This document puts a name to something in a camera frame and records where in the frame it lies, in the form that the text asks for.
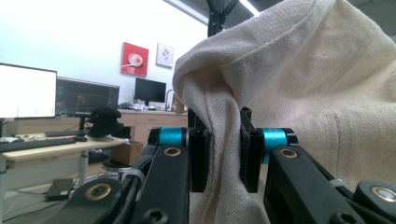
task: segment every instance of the black box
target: black box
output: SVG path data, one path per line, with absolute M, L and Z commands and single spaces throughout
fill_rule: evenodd
M 73 188 L 73 179 L 56 179 L 46 195 L 46 202 L 67 200 Z

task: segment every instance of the ceiling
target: ceiling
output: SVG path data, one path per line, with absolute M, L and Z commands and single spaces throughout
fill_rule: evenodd
M 179 0 L 184 5 L 193 8 L 208 18 L 209 6 L 206 0 Z M 263 11 L 282 0 L 248 0 L 259 11 Z M 231 0 L 213 0 L 214 4 L 223 3 L 225 8 Z M 351 4 L 375 21 L 389 36 L 396 35 L 396 0 L 349 0 Z M 248 20 L 252 14 L 240 3 L 230 13 L 224 28 L 230 28 L 242 21 Z

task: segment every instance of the desk leg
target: desk leg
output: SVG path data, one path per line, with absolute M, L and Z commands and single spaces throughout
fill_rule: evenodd
M 7 159 L 4 156 L 0 155 L 0 223 L 3 223 L 4 197 L 6 195 L 6 163 Z
M 78 187 L 81 187 L 87 181 L 87 173 L 88 173 L 88 150 L 84 150 L 81 152 L 79 157 L 79 181 Z

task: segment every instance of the black hat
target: black hat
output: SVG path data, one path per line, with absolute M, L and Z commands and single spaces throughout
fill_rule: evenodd
M 88 136 L 103 137 L 108 134 L 119 132 L 124 125 L 117 122 L 121 117 L 120 111 L 109 106 L 98 107 L 91 112 L 89 123 L 93 123 Z

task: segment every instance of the white monitor screen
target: white monitor screen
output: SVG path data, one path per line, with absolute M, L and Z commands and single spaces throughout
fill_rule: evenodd
M 0 119 L 55 116 L 57 72 L 0 63 Z

